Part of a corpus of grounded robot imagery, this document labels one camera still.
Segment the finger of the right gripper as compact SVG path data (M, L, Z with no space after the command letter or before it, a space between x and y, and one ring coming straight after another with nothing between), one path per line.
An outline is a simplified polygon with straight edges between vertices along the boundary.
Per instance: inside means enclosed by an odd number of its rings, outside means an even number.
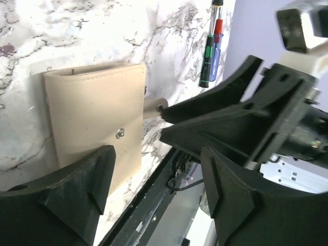
M265 163L277 135L276 103L241 103L192 117L194 110L169 107L162 118L172 126L161 132L160 141L200 159L203 147L211 147L236 164Z
M172 105L161 113L168 123L180 123L240 102L263 60L250 55L226 80L193 98Z

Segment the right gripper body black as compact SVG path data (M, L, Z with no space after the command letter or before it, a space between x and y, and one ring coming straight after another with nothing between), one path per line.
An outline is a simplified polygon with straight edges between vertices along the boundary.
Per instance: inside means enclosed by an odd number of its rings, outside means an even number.
M313 76L274 64L253 96L242 104L241 165L266 162L272 154L327 166L327 113L310 98Z

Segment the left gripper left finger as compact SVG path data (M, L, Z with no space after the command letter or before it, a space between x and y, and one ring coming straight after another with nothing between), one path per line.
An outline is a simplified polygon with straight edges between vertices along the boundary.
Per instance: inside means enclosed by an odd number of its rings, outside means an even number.
M93 245L105 211L115 149L1 192L1 245Z

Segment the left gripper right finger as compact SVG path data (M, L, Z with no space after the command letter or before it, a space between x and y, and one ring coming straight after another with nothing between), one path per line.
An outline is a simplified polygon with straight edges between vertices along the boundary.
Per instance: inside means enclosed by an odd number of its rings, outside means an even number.
M327 193L281 186L210 147L200 161L219 245L327 245Z

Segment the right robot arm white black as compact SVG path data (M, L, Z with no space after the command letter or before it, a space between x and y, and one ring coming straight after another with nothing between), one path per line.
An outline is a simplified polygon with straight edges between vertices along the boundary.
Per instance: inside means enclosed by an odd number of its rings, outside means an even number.
M262 60L250 55L211 90L164 109L170 123L160 140L195 158L211 147L234 163L262 171L283 186L327 191L327 179L285 158L327 167L327 113L317 108L315 78L281 64L264 70L253 95L242 101Z

